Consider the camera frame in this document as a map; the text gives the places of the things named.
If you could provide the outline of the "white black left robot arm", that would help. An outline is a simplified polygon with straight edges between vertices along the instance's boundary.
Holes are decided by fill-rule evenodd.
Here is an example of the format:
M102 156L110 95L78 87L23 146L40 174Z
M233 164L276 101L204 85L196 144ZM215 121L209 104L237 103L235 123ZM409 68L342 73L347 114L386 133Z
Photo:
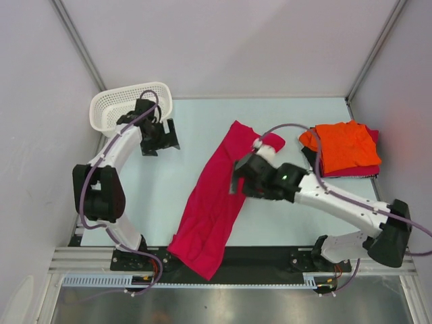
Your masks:
M136 148L142 155L156 157L158 151L180 149L172 118L163 119L158 98L136 100L135 108L118 119L114 135L87 164L72 170L74 200L82 225L88 230L104 229L117 249L127 252L133 269L149 262L146 241L126 215L126 195L120 171Z

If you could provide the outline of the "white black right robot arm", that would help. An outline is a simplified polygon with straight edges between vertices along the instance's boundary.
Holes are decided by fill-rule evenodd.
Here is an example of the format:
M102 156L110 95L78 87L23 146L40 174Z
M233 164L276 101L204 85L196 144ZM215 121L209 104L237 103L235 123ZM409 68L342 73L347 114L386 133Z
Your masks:
M386 267L402 266L412 232L410 210L402 200L387 204L361 198L322 184L311 171L291 163L274 167L257 153L248 153L235 161L230 192L237 191L247 197L312 207L357 228L350 234L317 239L311 262L320 271L346 259L362 257L370 257Z

